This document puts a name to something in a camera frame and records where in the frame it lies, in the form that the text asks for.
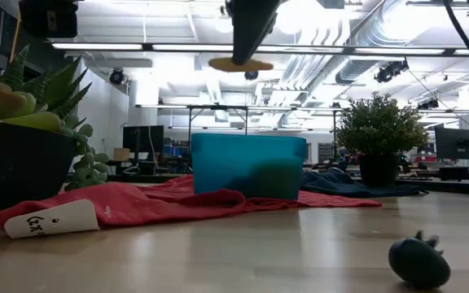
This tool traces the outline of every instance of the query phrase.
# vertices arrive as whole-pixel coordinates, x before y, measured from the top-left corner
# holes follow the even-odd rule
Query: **potted plant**
[[[91,86],[78,90],[80,59],[23,83],[27,54],[25,47],[0,77],[0,210],[57,195],[76,155],[69,189],[107,180],[107,156],[88,145],[93,129],[71,114]]]
[[[339,144],[360,152],[362,181],[368,186],[395,184],[398,156],[421,146],[427,133],[416,108],[397,106],[395,99],[372,93],[372,99],[351,100],[336,129]]]

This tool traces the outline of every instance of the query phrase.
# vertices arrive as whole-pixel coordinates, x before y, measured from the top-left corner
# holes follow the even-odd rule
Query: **red towel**
[[[285,208],[381,207],[381,203],[374,200],[350,199],[308,191],[300,191],[297,201],[246,200],[238,191],[232,190],[195,195],[193,177],[187,176],[157,186],[139,187],[108,183],[72,190],[42,201],[25,201],[0,211],[0,228],[3,229],[5,223],[14,216],[53,208],[79,199],[88,199],[94,204],[101,226],[189,221]]]

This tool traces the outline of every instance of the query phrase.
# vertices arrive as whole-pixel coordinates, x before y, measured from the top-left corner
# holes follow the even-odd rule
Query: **wooden table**
[[[381,199],[383,208],[312,208],[10,240],[0,293],[408,292],[391,244],[439,234],[452,267],[442,292],[469,292],[469,195]]]

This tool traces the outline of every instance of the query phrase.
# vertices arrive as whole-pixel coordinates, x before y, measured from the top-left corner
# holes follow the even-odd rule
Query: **black pot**
[[[383,187],[396,184],[398,155],[362,155],[358,160],[365,185]]]
[[[61,133],[0,123],[0,210],[57,195],[76,146]]]

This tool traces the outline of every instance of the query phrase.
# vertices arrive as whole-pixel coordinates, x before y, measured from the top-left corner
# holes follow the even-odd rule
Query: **yellow disc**
[[[274,65],[271,63],[253,59],[249,59],[244,65],[236,65],[231,61],[231,57],[211,59],[209,60],[209,66],[223,72],[255,72],[274,68]]]

